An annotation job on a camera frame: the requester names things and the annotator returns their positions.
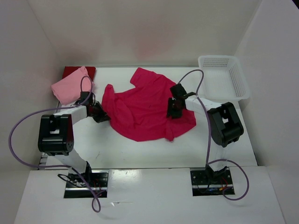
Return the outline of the crimson t shirt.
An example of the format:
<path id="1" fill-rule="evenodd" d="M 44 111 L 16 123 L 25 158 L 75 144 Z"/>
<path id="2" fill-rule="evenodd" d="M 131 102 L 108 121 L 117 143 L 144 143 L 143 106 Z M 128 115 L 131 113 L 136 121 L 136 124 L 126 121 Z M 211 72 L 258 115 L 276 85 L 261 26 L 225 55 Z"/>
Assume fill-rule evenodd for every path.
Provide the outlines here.
<path id="1" fill-rule="evenodd" d="M 194 112 L 189 110 L 183 110 L 179 119 L 167 117 L 170 88 L 175 83 L 164 75 L 137 68 L 130 83 L 134 88 L 120 93 L 108 84 L 102 98 L 110 125 L 120 135 L 137 142 L 173 141 L 196 126 Z"/>

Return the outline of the pink t shirt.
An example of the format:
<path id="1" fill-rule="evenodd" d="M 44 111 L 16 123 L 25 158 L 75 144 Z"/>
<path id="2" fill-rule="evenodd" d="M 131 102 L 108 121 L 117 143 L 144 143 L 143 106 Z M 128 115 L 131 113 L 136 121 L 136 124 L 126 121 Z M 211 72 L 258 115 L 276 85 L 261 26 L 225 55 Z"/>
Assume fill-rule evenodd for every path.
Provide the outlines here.
<path id="1" fill-rule="evenodd" d="M 85 66 L 51 85 L 54 96 L 62 105 L 68 105 L 80 98 L 80 83 L 84 76 L 89 76 Z"/>

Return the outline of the dark red t shirt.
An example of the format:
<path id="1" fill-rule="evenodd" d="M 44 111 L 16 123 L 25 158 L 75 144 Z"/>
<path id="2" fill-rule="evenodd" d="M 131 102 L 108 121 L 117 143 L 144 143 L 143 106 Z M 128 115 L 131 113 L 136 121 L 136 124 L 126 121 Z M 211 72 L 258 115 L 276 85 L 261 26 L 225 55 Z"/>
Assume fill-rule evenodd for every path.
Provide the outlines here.
<path id="1" fill-rule="evenodd" d="M 64 79 L 65 77 L 67 77 L 68 75 L 70 75 L 71 73 L 73 73 L 79 68 L 80 66 L 65 66 L 62 79 Z M 96 68 L 87 66 L 86 70 L 88 72 L 89 77 L 93 81 L 96 73 Z"/>

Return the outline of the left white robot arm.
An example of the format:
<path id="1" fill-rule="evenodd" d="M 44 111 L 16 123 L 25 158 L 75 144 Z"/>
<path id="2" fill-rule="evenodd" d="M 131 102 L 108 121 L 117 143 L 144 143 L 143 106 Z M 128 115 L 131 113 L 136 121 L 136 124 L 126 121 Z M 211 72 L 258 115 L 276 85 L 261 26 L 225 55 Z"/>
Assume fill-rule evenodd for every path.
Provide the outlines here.
<path id="1" fill-rule="evenodd" d="M 97 123 L 110 120 L 99 102 L 77 105 L 52 115 L 43 115 L 38 137 L 39 151 L 59 160 L 70 171 L 71 180 L 84 187 L 92 184 L 93 174 L 90 164 L 74 149 L 73 125 L 88 117 Z"/>

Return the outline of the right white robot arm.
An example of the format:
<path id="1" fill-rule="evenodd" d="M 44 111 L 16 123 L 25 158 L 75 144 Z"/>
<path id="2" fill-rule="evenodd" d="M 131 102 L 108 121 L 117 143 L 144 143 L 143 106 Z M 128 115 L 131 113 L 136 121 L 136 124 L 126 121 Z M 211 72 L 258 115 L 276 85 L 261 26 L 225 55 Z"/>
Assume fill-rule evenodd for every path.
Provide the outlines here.
<path id="1" fill-rule="evenodd" d="M 208 151 L 205 178 L 209 183 L 216 183 L 227 169 L 230 149 L 244 133 L 238 113 L 230 102 L 221 104 L 205 98 L 186 96 L 168 99 L 167 117 L 179 119 L 184 110 L 207 118 Z"/>

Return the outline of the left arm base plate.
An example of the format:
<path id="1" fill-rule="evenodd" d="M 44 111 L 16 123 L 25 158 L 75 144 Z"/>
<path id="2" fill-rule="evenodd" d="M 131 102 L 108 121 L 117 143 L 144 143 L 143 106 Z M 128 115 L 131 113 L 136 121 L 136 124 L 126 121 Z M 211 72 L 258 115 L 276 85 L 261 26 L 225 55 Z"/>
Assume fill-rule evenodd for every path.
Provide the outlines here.
<path id="1" fill-rule="evenodd" d="M 77 174 L 58 174 L 57 176 L 66 183 L 65 199 L 93 198 L 93 194 Z M 108 176 L 108 170 L 94 170 L 92 178 L 86 179 L 98 198 L 107 198 Z"/>

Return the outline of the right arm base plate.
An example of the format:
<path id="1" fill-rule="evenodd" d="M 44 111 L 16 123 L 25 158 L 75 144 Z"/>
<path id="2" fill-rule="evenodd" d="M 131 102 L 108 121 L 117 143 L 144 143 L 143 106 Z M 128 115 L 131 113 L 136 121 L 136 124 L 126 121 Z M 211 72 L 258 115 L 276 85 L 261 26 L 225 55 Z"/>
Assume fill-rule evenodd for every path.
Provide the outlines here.
<path id="1" fill-rule="evenodd" d="M 204 168 L 191 169 L 191 184 L 193 196 L 218 196 L 234 195 L 233 181 L 229 169 L 226 169 L 217 177 L 208 177 L 207 171 Z"/>

